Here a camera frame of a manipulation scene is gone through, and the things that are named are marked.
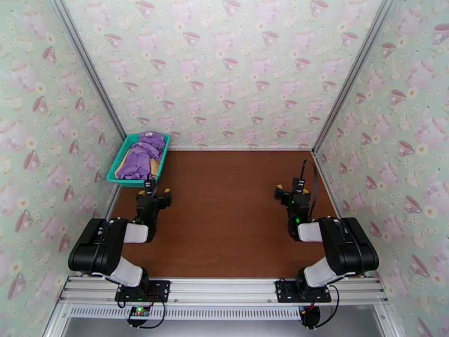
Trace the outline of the tan yellow cloth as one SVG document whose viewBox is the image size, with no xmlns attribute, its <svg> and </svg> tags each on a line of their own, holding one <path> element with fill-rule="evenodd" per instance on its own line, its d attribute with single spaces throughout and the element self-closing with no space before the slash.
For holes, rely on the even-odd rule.
<svg viewBox="0 0 449 337">
<path fill-rule="evenodd" d="M 163 146 L 137 142 L 125 154 L 115 171 L 115 177 L 124 180 L 145 180 L 157 176 L 162 160 Z"/>
</svg>

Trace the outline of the aluminium back edge strip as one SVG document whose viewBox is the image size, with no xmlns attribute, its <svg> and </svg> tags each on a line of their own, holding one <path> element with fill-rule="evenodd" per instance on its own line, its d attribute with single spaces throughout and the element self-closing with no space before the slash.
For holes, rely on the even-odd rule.
<svg viewBox="0 0 449 337">
<path fill-rule="evenodd" d="M 275 147 L 246 147 L 246 148 L 233 148 L 233 147 L 206 147 L 206 148 L 180 148 L 169 147 L 170 151 L 183 151 L 183 152 L 197 152 L 197 151 L 219 151 L 219 152 L 256 152 L 256 151 L 285 151 L 285 152 L 312 152 L 310 148 L 275 148 Z"/>
</svg>

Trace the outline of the green lit circuit board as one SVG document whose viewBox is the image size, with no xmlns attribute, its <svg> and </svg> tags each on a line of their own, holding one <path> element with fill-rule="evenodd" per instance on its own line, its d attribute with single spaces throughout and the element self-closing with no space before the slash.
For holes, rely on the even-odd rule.
<svg viewBox="0 0 449 337">
<path fill-rule="evenodd" d="M 151 306 L 132 306 L 129 313 L 129 320 L 147 320 L 150 317 Z"/>
</svg>

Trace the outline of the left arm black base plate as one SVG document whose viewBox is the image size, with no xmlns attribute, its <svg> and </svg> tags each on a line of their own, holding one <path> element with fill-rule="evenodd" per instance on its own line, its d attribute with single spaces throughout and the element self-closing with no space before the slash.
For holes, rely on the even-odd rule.
<svg viewBox="0 0 449 337">
<path fill-rule="evenodd" d="M 119 285 L 115 294 L 117 303 L 167 302 L 171 282 L 168 280 L 145 280 L 136 287 Z"/>
</svg>

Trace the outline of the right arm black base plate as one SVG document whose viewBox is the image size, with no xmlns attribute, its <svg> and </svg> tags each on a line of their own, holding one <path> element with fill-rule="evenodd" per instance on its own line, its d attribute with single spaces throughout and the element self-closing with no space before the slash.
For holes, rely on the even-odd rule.
<svg viewBox="0 0 449 337">
<path fill-rule="evenodd" d="M 280 279 L 274 282 L 278 303 L 317 304 L 330 303 L 331 295 L 326 286 L 311 287 L 296 280 Z"/>
</svg>

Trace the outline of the aluminium mounting rail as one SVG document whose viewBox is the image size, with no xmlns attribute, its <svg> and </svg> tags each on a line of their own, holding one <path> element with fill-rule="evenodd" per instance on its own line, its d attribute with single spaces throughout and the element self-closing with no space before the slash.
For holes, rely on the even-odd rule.
<svg viewBox="0 0 449 337">
<path fill-rule="evenodd" d="M 292 306 L 278 303 L 276 278 L 170 278 L 169 306 Z M 73 304 L 116 304 L 117 285 L 99 277 L 75 277 L 66 280 L 59 301 Z M 329 287 L 331 304 L 388 304 L 376 278 L 343 279 Z"/>
</svg>

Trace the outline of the black round mount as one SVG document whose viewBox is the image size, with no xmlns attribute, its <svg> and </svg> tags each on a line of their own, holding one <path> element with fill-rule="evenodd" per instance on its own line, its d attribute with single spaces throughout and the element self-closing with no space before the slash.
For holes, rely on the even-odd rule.
<svg viewBox="0 0 449 337">
<path fill-rule="evenodd" d="M 320 308 L 318 306 L 300 306 L 300 321 L 306 329 L 314 329 L 320 322 Z"/>
</svg>

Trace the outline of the right aluminium frame post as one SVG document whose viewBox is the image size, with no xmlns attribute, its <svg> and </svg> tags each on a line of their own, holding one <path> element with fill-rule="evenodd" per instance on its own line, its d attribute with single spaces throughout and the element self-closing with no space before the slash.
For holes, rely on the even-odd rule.
<svg viewBox="0 0 449 337">
<path fill-rule="evenodd" d="M 327 136 L 329 136 L 332 125 L 338 119 L 339 113 L 343 109 L 346 101 L 349 99 L 350 93 L 354 88 L 358 77 L 361 75 L 363 71 L 363 67 L 368 60 L 372 50 L 374 49 L 375 43 L 380 37 L 384 26 L 392 15 L 398 0 L 382 0 L 378 10 L 371 22 L 369 30 L 361 44 L 361 47 L 356 54 L 354 62 L 349 69 L 347 77 L 343 82 L 342 88 L 340 89 L 336 100 L 333 103 L 333 106 L 327 116 L 327 119 L 322 127 L 312 149 L 311 153 L 313 156 L 316 156 L 321 146 L 324 144 L 324 141 Z"/>
</svg>

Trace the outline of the aluminium frame post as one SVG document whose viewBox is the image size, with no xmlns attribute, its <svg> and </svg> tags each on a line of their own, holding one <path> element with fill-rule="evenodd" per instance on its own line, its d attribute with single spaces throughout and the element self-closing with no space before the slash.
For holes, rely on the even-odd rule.
<svg viewBox="0 0 449 337">
<path fill-rule="evenodd" d="M 368 60 L 372 50 L 374 49 L 375 43 L 380 37 L 384 26 L 392 15 L 398 0 L 382 0 L 378 10 L 371 22 L 369 30 L 361 44 L 361 47 L 356 54 L 354 62 L 349 69 L 347 77 L 343 82 L 342 88 L 340 89 L 336 100 L 333 103 L 333 106 L 327 116 L 327 119 L 322 127 L 312 149 L 311 153 L 313 156 L 316 156 L 321 146 L 324 144 L 324 141 L 327 136 L 329 136 L 332 125 L 338 119 L 339 113 L 343 109 L 346 101 L 349 99 L 350 93 L 354 88 L 358 77 L 361 75 L 363 71 L 363 67 Z"/>
<path fill-rule="evenodd" d="M 97 69 L 90 57 L 90 54 L 83 42 L 80 35 L 80 30 L 77 28 L 70 11 L 68 10 L 64 0 L 49 0 L 54 13 L 58 17 L 60 24 L 62 25 L 63 31 L 67 35 L 80 63 L 82 69 L 84 70 L 90 85 L 96 92 L 96 95 L 100 99 L 101 104 L 106 109 L 109 119 L 112 121 L 114 128 L 121 140 L 125 140 L 127 137 L 123 125 L 113 107 L 111 99 L 107 94 L 104 84 L 97 72 Z"/>
</svg>

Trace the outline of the left aluminium frame post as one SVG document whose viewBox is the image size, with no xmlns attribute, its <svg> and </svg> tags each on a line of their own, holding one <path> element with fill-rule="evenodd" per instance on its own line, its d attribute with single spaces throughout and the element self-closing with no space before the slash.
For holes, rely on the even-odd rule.
<svg viewBox="0 0 449 337">
<path fill-rule="evenodd" d="M 80 35 L 80 30 L 77 28 L 70 11 L 68 10 L 64 0 L 49 0 L 54 13 L 58 17 L 60 24 L 62 25 L 63 31 L 67 35 L 80 63 L 82 69 L 84 70 L 90 85 L 96 92 L 96 95 L 100 99 L 101 104 L 106 109 L 109 119 L 112 121 L 114 128 L 121 140 L 125 140 L 127 137 L 123 125 L 113 107 L 111 99 L 107 94 L 104 84 L 97 72 L 97 69 L 90 57 L 90 54 L 83 42 Z"/>
</svg>

